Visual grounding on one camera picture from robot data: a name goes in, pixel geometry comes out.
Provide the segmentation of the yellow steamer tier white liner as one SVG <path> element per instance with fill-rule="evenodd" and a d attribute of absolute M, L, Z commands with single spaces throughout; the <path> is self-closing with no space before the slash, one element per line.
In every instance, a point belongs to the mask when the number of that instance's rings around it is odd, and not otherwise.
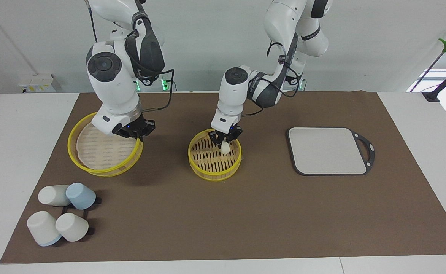
<path fill-rule="evenodd" d="M 140 159 L 143 142 L 99 131 L 91 113 L 72 128 L 67 149 L 72 162 L 80 169 L 98 177 L 114 177 L 127 172 Z"/>

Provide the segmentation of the yellow slatted steamer basket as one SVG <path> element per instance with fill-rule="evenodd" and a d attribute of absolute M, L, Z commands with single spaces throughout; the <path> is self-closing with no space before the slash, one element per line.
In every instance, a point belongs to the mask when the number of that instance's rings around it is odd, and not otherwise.
<path fill-rule="evenodd" d="M 213 144 L 209 137 L 212 128 L 196 134 L 188 145 L 188 159 L 193 172 L 210 182 L 222 182 L 232 177 L 242 161 L 240 141 L 230 142 L 228 154 Z"/>

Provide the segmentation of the brown table mat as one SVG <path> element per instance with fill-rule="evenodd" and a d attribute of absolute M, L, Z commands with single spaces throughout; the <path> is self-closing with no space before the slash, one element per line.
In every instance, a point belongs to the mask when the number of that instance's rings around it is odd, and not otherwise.
<path fill-rule="evenodd" d="M 0 263 L 242 260 L 446 254 L 446 212 L 375 92 L 303 92 L 242 121 L 243 159 L 224 182 L 197 177 L 188 145 L 208 128 L 217 94 L 176 94 L 145 139 L 140 160 L 101 178 L 67 152 L 75 124 L 100 105 L 79 95 Z M 292 127 L 346 127 L 376 158 L 362 176 L 301 176 L 291 163 Z M 81 182 L 102 198 L 95 234 L 40 247 L 27 229 L 48 185 Z"/>

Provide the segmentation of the light blue plastic cup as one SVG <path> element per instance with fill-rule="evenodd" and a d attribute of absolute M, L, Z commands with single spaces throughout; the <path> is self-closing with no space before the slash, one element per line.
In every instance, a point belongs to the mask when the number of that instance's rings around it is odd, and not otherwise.
<path fill-rule="evenodd" d="M 86 210 L 94 205 L 96 193 L 81 182 L 75 182 L 66 189 L 66 197 L 70 203 L 78 210 Z"/>

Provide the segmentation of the white cutting board grey rim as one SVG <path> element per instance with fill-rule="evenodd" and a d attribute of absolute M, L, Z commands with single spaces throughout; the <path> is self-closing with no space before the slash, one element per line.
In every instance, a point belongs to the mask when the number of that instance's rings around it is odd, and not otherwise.
<path fill-rule="evenodd" d="M 286 138 L 294 170 L 302 176 L 365 175 L 374 165 L 371 142 L 346 127 L 292 127 Z"/>

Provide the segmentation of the black cup rack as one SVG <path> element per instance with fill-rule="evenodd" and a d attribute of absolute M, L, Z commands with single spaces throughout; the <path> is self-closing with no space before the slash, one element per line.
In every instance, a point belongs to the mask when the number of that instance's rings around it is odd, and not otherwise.
<path fill-rule="evenodd" d="M 82 217 L 84 220 L 87 220 L 89 217 L 89 213 L 96 208 L 98 208 L 99 205 L 101 205 L 103 202 L 101 197 L 96 197 L 94 204 L 92 204 L 90 207 L 84 209 L 84 210 L 78 210 L 75 208 L 73 204 L 69 204 L 66 206 L 61 207 L 62 208 L 62 214 L 65 213 L 78 213 L 79 217 Z"/>

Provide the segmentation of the white plastic cup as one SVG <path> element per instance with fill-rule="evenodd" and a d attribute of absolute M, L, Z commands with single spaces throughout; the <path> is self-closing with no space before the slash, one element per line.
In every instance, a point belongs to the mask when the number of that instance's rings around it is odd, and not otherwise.
<path fill-rule="evenodd" d="M 62 237 L 56 229 L 56 219 L 45 210 L 32 214 L 27 219 L 27 227 L 35 242 L 41 247 L 51 246 Z"/>
<path fill-rule="evenodd" d="M 66 195 L 67 188 L 68 185 L 46 186 L 39 191 L 38 201 L 49 206 L 68 206 L 71 201 Z"/>
<path fill-rule="evenodd" d="M 89 223 L 78 215 L 65 213 L 56 220 L 55 228 L 67 241 L 75 242 L 87 234 Z"/>

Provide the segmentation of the white box yellow labels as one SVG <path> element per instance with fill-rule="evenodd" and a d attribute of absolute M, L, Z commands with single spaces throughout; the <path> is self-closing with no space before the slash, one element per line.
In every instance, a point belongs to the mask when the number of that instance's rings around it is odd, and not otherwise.
<path fill-rule="evenodd" d="M 52 73 L 39 73 L 33 76 L 25 76 L 18 83 L 18 89 L 22 93 L 53 93 L 61 92 L 61 85 Z"/>

